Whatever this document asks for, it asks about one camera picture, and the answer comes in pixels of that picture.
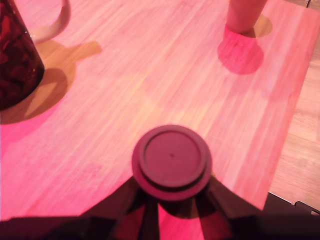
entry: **wood grain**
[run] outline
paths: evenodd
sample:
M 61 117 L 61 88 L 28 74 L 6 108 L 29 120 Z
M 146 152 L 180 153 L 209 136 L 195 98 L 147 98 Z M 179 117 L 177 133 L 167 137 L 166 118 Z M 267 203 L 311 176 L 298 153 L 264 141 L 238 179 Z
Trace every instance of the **wood grain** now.
M 319 0 L 311 0 L 308 7 L 311 9 L 320 10 L 320 1 Z
M 16 3 L 29 28 L 59 10 L 45 0 Z M 82 213 L 132 175 L 135 143 L 163 124 L 203 136 L 217 178 L 262 208 L 320 14 L 270 0 L 254 38 L 225 31 L 227 7 L 72 1 L 66 31 L 37 45 L 47 69 L 41 86 L 1 113 L 1 217 Z M 167 238 L 203 238 L 194 219 L 159 218 Z
M 320 10 L 317 1 L 309 8 Z M 312 54 L 270 191 L 320 209 L 320 36 Z

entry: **round cap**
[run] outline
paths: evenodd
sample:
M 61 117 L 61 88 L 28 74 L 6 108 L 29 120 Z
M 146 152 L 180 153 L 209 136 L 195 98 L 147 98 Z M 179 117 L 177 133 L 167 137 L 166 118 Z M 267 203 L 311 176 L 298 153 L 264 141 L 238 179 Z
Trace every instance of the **round cap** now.
M 182 126 L 165 125 L 139 140 L 132 169 L 147 193 L 166 201 L 180 201 L 205 187 L 211 176 L 212 159 L 198 134 Z

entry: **pitcher handle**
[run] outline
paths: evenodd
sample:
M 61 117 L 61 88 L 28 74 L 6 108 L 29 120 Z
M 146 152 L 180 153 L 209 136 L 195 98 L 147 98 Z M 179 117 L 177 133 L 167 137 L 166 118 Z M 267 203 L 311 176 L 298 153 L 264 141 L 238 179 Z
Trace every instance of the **pitcher handle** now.
M 35 44 L 53 39 L 67 27 L 71 18 L 71 5 L 69 0 L 62 0 L 62 8 L 54 23 L 30 30 L 30 36 Z

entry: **dark red liquid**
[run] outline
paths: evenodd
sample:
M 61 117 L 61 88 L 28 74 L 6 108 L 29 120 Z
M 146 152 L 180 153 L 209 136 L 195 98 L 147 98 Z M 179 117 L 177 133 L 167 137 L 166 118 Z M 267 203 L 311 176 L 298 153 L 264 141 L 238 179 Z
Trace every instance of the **dark red liquid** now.
M 0 110 L 25 99 L 45 67 L 13 0 L 0 2 Z

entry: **wooden floor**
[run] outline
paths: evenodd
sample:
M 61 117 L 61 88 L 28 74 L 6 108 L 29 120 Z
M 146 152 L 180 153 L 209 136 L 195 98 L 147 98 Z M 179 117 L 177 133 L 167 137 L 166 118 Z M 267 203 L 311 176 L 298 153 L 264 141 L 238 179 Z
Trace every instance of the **wooden floor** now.
M 289 2 L 308 4 L 308 0 Z M 311 0 L 308 7 L 320 11 L 320 0 Z M 320 210 L 320 36 L 270 192 Z

